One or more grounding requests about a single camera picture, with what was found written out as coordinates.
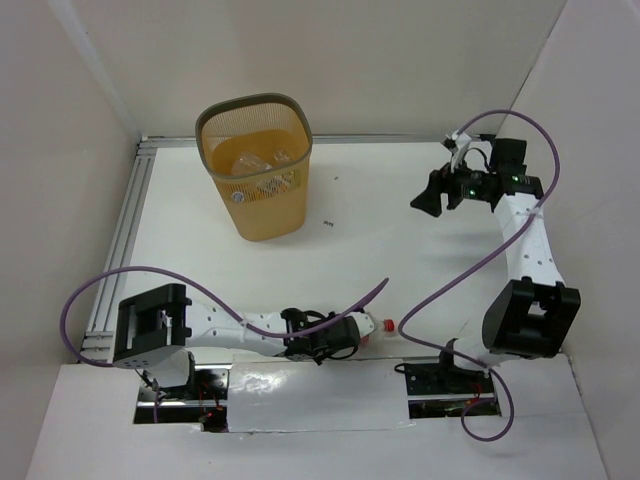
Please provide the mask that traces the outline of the red label red cap bottle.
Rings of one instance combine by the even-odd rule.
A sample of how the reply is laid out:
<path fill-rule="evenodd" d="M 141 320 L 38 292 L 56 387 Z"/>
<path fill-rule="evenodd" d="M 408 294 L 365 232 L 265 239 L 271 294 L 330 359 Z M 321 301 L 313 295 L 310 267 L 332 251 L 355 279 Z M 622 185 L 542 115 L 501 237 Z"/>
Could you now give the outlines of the red label red cap bottle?
<path fill-rule="evenodd" d="M 392 338 L 396 334 L 396 326 L 393 320 L 391 319 L 378 320 L 374 318 L 369 312 L 367 313 L 375 320 L 376 331 L 373 334 L 371 334 L 368 338 L 365 338 L 363 340 L 360 339 L 361 347 L 377 344 L 383 340 Z"/>

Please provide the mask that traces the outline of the green plastic bottle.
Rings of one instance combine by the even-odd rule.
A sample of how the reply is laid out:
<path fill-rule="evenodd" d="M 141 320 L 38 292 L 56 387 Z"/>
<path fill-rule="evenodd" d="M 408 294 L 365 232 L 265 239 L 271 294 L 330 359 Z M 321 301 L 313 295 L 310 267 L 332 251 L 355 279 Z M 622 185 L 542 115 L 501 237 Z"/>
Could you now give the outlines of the green plastic bottle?
<path fill-rule="evenodd" d="M 300 170 L 291 170 L 282 175 L 285 182 L 286 190 L 295 190 L 300 187 L 302 183 L 302 174 Z"/>

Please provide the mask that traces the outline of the orange label yellow cap bottle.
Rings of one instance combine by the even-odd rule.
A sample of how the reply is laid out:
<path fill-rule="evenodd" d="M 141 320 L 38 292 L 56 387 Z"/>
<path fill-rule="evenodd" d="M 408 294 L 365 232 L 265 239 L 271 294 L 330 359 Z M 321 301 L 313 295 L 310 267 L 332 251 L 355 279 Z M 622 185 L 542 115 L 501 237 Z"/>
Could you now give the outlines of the orange label yellow cap bottle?
<path fill-rule="evenodd" d="M 287 193 L 290 187 L 291 183 L 282 177 L 274 177 L 256 183 L 256 191 L 260 199 L 271 198 Z"/>

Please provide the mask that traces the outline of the white orange label bottle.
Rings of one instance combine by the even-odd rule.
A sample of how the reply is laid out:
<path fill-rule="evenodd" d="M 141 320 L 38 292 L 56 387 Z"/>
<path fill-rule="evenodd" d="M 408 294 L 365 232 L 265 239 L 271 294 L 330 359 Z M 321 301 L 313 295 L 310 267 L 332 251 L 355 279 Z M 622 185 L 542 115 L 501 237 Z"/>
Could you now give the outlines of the white orange label bottle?
<path fill-rule="evenodd" d="M 245 175 L 261 174 L 272 169 L 273 166 L 259 156 L 250 152 L 242 152 L 234 161 L 231 167 L 231 174 L 233 176 L 239 177 Z"/>

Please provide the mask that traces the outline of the clear bottle white cap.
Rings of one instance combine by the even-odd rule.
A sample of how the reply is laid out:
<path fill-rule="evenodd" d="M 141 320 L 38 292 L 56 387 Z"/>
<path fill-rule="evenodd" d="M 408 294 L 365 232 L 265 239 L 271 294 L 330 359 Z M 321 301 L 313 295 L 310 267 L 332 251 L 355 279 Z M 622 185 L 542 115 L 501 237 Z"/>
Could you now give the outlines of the clear bottle white cap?
<path fill-rule="evenodd" d="M 284 149 L 277 149 L 273 153 L 274 164 L 278 167 L 288 165 L 293 162 L 292 155 Z"/>

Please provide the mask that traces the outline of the blue label plastic bottle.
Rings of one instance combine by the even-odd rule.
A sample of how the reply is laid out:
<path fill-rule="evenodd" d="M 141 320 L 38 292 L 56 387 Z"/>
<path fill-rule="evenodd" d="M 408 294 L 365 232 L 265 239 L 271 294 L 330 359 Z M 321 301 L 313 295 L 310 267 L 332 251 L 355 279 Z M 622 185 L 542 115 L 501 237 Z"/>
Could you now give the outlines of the blue label plastic bottle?
<path fill-rule="evenodd" d="M 245 203 L 250 200 L 250 196 L 243 191 L 234 191 L 230 195 L 234 203 Z"/>

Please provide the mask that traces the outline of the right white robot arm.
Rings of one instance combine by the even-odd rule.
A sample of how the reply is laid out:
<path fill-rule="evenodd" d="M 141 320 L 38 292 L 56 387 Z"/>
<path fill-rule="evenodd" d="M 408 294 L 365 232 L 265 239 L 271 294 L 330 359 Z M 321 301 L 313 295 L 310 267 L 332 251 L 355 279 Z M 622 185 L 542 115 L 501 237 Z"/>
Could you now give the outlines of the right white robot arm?
<path fill-rule="evenodd" d="M 526 173 L 526 142 L 493 140 L 483 169 L 474 170 L 465 160 L 471 141 L 459 133 L 444 140 L 450 162 L 430 173 L 426 189 L 410 203 L 439 217 L 464 200 L 484 202 L 508 245 L 508 281 L 480 331 L 450 340 L 439 355 L 436 379 L 448 392 L 468 384 L 471 371 L 508 360 L 555 357 L 581 306 L 579 291 L 565 284 L 552 257 L 539 204 L 544 190 L 539 178 Z"/>

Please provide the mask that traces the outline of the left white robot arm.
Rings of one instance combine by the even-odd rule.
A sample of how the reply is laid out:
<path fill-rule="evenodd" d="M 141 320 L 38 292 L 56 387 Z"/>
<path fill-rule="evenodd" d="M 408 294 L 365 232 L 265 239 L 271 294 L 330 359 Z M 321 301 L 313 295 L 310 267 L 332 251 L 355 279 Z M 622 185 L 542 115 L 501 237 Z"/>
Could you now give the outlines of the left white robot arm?
<path fill-rule="evenodd" d="M 220 306 L 190 300 L 182 284 L 166 284 L 120 302 L 113 365 L 142 370 L 160 389 L 184 399 L 197 387 L 191 348 L 242 350 L 320 364 L 353 355 L 375 330 L 362 311 L 314 329 L 332 318 L 297 308 L 232 316 Z"/>

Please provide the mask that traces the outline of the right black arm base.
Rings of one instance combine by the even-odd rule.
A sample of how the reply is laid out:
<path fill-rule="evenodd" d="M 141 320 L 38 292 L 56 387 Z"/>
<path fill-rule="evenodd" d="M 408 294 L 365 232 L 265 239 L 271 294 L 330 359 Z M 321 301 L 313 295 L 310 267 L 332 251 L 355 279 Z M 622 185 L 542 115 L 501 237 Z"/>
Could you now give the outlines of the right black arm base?
<path fill-rule="evenodd" d="M 394 372 L 404 377 L 409 418 L 500 416 L 492 379 L 478 371 L 445 371 L 437 363 L 399 363 Z"/>

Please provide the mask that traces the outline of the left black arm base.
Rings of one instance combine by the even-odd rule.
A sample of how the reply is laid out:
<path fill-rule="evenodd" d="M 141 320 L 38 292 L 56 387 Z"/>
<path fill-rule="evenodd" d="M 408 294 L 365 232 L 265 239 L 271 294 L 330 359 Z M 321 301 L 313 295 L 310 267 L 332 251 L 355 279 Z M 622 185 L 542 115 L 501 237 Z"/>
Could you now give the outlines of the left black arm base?
<path fill-rule="evenodd" d="M 177 387 L 157 387 L 150 373 L 137 374 L 134 424 L 189 424 L 202 432 L 228 432 L 229 368 L 197 367 L 188 383 Z"/>

